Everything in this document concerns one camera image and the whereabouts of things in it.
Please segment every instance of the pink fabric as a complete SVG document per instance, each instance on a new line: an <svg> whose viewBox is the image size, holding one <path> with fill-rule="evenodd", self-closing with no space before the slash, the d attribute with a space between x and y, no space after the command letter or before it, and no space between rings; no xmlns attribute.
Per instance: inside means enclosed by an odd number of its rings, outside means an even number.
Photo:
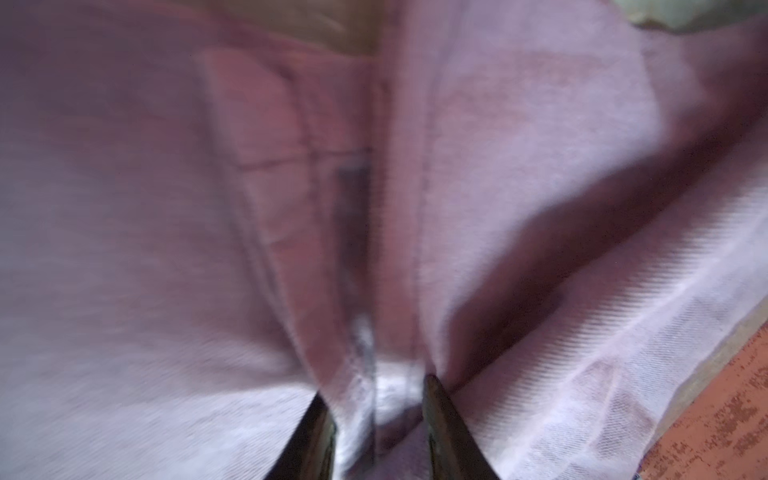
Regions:
<svg viewBox="0 0 768 480"><path fill-rule="evenodd" d="M339 475L426 478L426 371L501 478L630 478L768 293L764 17L391 2L374 65L3 8L0 478L261 478L315 389Z"/></svg>

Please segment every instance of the cloth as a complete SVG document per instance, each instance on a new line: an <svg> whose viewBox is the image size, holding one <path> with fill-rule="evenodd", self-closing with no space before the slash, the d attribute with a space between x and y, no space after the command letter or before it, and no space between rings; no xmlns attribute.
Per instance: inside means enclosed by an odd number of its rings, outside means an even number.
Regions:
<svg viewBox="0 0 768 480"><path fill-rule="evenodd" d="M316 389L338 476L426 478L425 372L501 478L630 478L768 293L765 17L2 8L0 478L261 478Z"/></svg>

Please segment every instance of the pink garment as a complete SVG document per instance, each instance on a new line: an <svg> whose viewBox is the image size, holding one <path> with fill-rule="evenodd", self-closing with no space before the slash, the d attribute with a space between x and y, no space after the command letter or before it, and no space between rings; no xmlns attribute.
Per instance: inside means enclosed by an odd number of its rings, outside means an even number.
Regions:
<svg viewBox="0 0 768 480"><path fill-rule="evenodd" d="M338 475L426 478L428 371L501 478L629 479L768 293L764 16L0 8L4 480L262 478L316 389Z"/></svg>

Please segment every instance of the greenish white object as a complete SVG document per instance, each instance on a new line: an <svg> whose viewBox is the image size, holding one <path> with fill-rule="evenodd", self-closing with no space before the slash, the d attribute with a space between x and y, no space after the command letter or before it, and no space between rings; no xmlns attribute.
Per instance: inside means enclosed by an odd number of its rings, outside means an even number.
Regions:
<svg viewBox="0 0 768 480"><path fill-rule="evenodd" d="M614 0L639 27L691 33L740 22L768 10L768 0Z"/></svg>

